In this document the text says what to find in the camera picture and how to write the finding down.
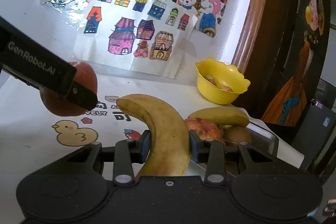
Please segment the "yellow plastic bowl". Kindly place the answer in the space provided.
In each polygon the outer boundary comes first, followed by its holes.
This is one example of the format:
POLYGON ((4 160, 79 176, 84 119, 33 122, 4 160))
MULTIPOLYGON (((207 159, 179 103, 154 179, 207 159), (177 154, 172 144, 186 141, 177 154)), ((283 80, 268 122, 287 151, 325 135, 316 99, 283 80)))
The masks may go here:
POLYGON ((231 104, 238 96, 245 93, 251 84, 250 80, 246 79, 234 65, 226 65, 210 57, 195 63, 195 67, 198 73, 198 91, 205 99, 218 105, 231 104), (205 79, 206 75, 212 75, 221 84, 229 86, 233 92, 218 89, 205 79))

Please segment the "houses drawing paper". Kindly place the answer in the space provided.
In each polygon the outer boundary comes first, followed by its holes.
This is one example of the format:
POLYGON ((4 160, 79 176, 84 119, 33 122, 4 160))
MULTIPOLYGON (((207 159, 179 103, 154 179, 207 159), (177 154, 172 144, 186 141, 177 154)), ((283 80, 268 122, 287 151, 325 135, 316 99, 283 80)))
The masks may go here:
POLYGON ((91 0, 83 14, 74 58, 170 79, 197 22, 171 0, 91 0))

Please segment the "yellow banana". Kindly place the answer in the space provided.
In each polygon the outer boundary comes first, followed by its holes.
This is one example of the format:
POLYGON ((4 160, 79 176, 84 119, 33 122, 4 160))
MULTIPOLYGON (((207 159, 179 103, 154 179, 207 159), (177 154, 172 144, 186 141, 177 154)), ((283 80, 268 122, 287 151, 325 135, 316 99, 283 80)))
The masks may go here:
POLYGON ((190 161, 190 137, 180 114, 167 102, 145 94, 117 100, 125 114, 145 123, 151 135, 149 156, 139 170, 142 176, 184 176, 190 161))
POLYGON ((197 110, 191 113, 189 118, 205 119, 218 126, 230 125, 247 127, 249 124, 249 118, 245 112, 230 106, 210 107, 197 110))

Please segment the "brown wooden door frame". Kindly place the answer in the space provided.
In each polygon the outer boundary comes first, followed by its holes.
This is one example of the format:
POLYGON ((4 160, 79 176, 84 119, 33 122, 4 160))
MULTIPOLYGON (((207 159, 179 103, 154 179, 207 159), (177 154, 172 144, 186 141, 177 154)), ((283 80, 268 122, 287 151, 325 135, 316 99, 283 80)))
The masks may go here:
POLYGON ((268 0, 250 0, 249 2, 245 22, 231 62, 231 64, 235 65, 242 74, 245 73, 248 67, 262 19, 265 14, 264 10, 266 9, 267 1, 268 0))

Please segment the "fruit pieces in bowl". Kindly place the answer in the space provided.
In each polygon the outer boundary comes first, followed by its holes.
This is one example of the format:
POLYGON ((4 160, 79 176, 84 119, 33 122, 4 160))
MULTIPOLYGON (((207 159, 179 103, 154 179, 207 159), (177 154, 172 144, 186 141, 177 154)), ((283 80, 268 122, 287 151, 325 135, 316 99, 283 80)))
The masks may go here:
POLYGON ((226 91, 226 92, 233 92, 233 90, 229 86, 225 86, 221 84, 215 77, 212 75, 206 75, 205 79, 211 83, 212 85, 216 86, 218 89, 226 91))

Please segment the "metal tray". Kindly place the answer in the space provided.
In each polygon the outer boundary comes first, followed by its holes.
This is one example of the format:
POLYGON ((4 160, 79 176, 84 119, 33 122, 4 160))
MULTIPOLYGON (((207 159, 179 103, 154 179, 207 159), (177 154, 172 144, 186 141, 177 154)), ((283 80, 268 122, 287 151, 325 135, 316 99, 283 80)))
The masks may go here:
MULTIPOLYGON (((223 140, 223 131, 230 127, 231 127, 230 125, 219 126, 222 135, 222 139, 219 141, 222 141, 226 146, 228 145, 223 140)), ((249 123, 248 126, 245 127, 245 129, 251 135, 252 143, 250 144, 254 145, 256 148, 264 152, 267 152, 273 156, 277 156, 279 139, 276 135, 252 122, 249 123)), ((187 176, 199 175, 201 177, 204 177, 205 170, 206 170, 205 164, 197 164, 194 161, 192 161, 192 159, 190 159, 190 163, 186 174, 187 176)))

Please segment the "red apple back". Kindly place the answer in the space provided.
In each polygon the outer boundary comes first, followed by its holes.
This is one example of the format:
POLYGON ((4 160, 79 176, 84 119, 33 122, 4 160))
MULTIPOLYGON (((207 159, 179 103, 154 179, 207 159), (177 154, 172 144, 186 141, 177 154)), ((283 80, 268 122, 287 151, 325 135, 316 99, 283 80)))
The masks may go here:
POLYGON ((66 96, 47 88, 39 89, 46 109, 60 117, 83 115, 97 104, 97 77, 93 68, 85 62, 72 61, 70 65, 76 69, 76 74, 66 96))

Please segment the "grey appliance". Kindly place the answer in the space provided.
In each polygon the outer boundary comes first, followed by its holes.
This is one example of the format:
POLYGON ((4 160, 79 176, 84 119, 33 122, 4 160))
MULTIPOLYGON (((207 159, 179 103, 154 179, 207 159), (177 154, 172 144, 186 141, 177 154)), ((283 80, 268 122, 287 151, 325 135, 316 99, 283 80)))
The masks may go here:
POLYGON ((318 157, 329 140, 335 124, 335 86, 320 79, 315 95, 292 143, 304 155, 299 168, 306 170, 318 157))

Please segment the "yellow banana front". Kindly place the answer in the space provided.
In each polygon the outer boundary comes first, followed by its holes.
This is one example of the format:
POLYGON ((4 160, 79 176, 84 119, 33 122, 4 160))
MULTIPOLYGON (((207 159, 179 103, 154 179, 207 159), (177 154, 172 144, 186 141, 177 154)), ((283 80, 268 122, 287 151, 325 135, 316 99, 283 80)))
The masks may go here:
POLYGON ((210 107, 197 110, 191 113, 189 118, 205 119, 218 126, 230 125, 247 127, 249 124, 249 118, 245 112, 230 106, 210 107))

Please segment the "brown kiwi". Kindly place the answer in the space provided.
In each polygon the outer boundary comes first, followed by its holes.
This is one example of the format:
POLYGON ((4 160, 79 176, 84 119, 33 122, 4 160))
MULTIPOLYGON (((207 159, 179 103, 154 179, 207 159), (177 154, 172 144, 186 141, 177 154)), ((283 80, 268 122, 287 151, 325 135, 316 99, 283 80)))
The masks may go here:
POLYGON ((223 131, 223 140, 228 146, 237 146, 240 142, 252 143, 250 133, 240 126, 231 126, 223 131))

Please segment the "yellow banana back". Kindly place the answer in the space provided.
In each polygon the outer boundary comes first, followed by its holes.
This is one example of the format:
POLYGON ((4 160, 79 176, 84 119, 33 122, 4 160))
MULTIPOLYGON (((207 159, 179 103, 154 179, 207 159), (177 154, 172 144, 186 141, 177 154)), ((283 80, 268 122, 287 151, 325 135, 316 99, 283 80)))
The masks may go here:
POLYGON ((125 114, 145 123, 151 135, 149 156, 139 170, 142 176, 184 176, 190 161, 190 137, 180 114, 167 102, 145 94, 117 100, 125 114))

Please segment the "lady painting black panel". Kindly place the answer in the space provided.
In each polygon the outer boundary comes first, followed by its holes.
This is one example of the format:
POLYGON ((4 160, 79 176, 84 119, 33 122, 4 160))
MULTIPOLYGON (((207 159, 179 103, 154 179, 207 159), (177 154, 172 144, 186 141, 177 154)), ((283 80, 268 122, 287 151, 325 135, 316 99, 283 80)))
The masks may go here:
POLYGON ((303 0, 297 16, 289 55, 285 61, 285 71, 290 74, 290 78, 269 103, 262 116, 265 123, 294 127, 307 104, 309 70, 313 57, 322 46, 326 27, 323 0, 303 0))

